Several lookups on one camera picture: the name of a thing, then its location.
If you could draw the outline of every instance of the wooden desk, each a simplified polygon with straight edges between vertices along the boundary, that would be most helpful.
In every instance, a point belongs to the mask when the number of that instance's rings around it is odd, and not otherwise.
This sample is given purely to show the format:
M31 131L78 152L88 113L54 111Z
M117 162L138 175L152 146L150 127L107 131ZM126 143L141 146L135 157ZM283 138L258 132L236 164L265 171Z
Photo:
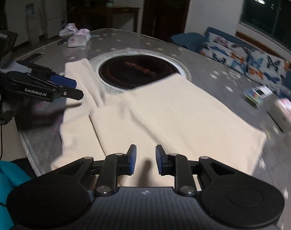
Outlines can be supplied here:
M134 32L137 33L138 26L138 7L87 7L82 8L80 12L85 14L99 14L106 17L106 27L112 28L112 17L116 14L134 14Z

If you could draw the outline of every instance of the black butterfly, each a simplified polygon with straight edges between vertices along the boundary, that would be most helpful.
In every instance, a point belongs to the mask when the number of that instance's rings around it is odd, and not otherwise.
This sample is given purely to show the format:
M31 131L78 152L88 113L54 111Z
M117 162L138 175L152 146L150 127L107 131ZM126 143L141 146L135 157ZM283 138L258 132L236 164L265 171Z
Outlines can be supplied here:
M280 60L277 60L276 62L273 63L271 57L268 56L267 68L270 68L271 66L273 66L274 70L278 73L278 67L279 67L280 64L281 64Z

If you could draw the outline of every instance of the blue sofa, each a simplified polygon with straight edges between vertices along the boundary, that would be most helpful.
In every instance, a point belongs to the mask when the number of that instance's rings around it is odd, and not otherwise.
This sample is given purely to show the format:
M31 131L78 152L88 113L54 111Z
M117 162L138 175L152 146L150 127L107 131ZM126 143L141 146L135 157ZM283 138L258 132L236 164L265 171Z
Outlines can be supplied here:
M182 34L174 35L170 38L170 42L177 44L181 47L184 47L188 50L191 50L193 52L200 53L201 50L203 49L204 42L206 38L208 37L209 33L214 33L216 35L219 35L229 42L240 44L242 46L249 48L250 50L256 49L254 46L250 45L249 43L235 36L227 34L223 31L215 29L213 27L208 27L204 35L201 35L198 33L182 33ZM289 94L291 94L291 70L287 71L284 82L283 82L283 86L285 87L285 89L284 91L281 91L279 96L290 98Z

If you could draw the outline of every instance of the wooden table leg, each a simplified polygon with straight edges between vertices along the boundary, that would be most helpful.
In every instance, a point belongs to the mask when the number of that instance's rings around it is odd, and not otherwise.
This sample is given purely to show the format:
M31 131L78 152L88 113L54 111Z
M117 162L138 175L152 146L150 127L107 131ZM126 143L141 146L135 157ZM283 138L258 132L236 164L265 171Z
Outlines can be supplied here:
M112 16L113 14L110 12L106 13L106 27L107 28L112 28Z
M138 28L138 10L134 13L134 32L137 33Z

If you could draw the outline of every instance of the metal screw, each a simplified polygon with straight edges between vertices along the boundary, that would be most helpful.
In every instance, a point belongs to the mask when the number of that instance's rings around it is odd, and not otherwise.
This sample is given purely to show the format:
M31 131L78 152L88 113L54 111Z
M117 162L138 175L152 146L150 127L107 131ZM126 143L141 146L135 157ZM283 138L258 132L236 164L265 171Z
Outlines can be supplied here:
M100 194L107 194L111 191L111 188L108 186L100 186L96 189Z
M180 191L184 194L192 194L195 192L195 189L191 186L183 186L180 188Z

